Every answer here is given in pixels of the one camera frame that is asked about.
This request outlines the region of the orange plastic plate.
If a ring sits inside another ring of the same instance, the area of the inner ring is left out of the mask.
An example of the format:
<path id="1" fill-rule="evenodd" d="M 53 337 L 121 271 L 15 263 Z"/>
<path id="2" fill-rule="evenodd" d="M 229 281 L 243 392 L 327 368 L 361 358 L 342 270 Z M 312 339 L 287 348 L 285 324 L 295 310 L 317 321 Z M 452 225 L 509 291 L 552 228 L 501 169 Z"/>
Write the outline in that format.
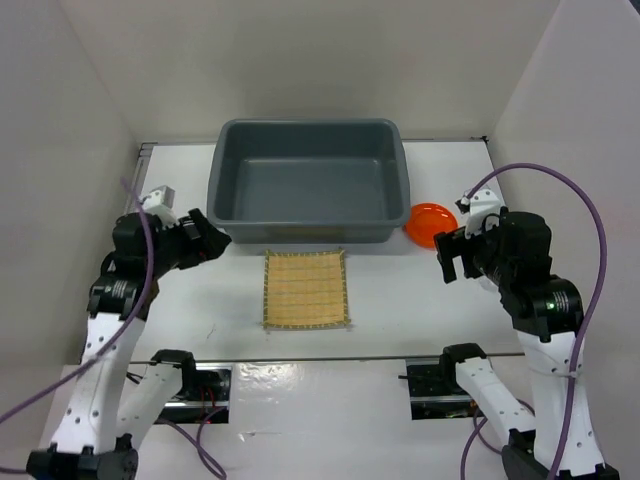
<path id="1" fill-rule="evenodd" d="M 445 207 L 435 203 L 419 203 L 411 207 L 410 217 L 403 231 L 419 247 L 434 249 L 435 235 L 457 228 L 455 215 Z"/>

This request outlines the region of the woven bamboo mat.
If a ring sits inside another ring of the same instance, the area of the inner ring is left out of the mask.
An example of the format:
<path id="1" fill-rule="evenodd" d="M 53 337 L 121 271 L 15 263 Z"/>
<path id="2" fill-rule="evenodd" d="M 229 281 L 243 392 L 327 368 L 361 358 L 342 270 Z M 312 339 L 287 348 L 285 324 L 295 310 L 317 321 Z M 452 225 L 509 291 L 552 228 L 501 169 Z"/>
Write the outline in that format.
<path id="1" fill-rule="evenodd" d="M 350 324 L 342 249 L 264 255 L 263 326 L 315 330 Z"/>

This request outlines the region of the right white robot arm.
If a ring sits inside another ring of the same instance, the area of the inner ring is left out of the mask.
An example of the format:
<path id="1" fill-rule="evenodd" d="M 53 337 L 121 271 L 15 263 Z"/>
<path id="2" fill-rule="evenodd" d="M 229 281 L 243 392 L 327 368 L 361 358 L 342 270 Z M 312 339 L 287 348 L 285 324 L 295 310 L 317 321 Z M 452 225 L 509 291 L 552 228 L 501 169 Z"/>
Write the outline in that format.
<path id="1" fill-rule="evenodd" d="M 581 352 L 582 300 L 570 281 L 552 274 L 551 238 L 542 217 L 507 208 L 485 217 L 476 234 L 459 228 L 435 236 L 445 282 L 455 280 L 461 258 L 466 277 L 497 286 L 525 354 L 534 407 L 514 397 L 474 343 L 444 349 L 438 381 L 476 402 L 500 438 L 508 478 L 617 479 L 591 425 L 582 364 L 571 360 Z"/>

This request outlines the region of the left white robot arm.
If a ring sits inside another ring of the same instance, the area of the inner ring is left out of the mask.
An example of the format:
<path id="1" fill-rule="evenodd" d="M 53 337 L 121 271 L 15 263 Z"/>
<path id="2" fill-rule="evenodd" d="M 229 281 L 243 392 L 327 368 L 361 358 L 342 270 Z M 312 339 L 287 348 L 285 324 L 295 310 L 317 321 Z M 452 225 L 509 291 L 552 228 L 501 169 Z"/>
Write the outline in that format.
<path id="1" fill-rule="evenodd" d="M 138 450 L 165 403 L 188 399 L 199 387 L 193 354 L 165 349 L 122 396 L 159 280 L 219 258 L 230 237 L 198 209 L 179 219 L 146 210 L 118 218 L 112 241 L 89 290 L 86 346 L 67 409 L 48 447 L 27 460 L 35 479 L 134 478 Z"/>

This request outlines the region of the grey plastic bin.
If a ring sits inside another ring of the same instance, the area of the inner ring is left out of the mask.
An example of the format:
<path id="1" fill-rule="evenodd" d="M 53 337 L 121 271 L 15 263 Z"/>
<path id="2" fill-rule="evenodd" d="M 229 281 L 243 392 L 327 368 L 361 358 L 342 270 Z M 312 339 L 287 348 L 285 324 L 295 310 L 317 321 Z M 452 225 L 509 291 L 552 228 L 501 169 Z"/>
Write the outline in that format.
<path id="1" fill-rule="evenodd" d="M 212 157 L 207 217 L 237 244 L 384 243 L 411 210 L 387 119 L 236 119 Z"/>

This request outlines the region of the aluminium table edge rail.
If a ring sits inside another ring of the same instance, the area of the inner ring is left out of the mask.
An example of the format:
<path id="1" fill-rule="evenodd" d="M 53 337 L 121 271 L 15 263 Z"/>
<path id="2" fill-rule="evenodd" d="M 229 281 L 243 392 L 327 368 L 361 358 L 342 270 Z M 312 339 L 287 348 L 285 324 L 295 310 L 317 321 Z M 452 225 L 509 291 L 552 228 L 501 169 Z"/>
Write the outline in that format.
<path id="1" fill-rule="evenodd" d="M 143 194 L 144 180 L 156 145 L 156 142 L 146 142 L 140 146 L 133 177 L 130 182 L 131 188 L 138 198 L 141 198 Z"/>

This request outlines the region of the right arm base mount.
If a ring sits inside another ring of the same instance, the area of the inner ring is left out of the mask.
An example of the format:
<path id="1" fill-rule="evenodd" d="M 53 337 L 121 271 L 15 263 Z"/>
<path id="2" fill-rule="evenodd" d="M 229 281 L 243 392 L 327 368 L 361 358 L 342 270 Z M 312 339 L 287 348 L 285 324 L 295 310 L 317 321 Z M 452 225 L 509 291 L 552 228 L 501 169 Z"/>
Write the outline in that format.
<path id="1" fill-rule="evenodd" d="M 406 372 L 398 378 L 408 387 L 414 421 L 473 416 L 475 402 L 465 391 L 447 382 L 437 358 L 407 359 L 405 364 Z"/>

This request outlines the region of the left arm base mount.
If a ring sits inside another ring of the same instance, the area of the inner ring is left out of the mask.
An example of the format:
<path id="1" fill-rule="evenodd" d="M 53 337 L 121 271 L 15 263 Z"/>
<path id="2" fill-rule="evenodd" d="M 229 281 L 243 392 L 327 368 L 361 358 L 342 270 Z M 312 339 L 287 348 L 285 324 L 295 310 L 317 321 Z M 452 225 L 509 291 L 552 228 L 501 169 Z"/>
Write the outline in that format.
<path id="1" fill-rule="evenodd" d="M 128 367 L 117 420 L 168 420 L 175 424 L 226 423 L 232 370 L 226 364 L 198 363 L 195 379 L 183 383 L 178 366 L 133 364 Z"/>

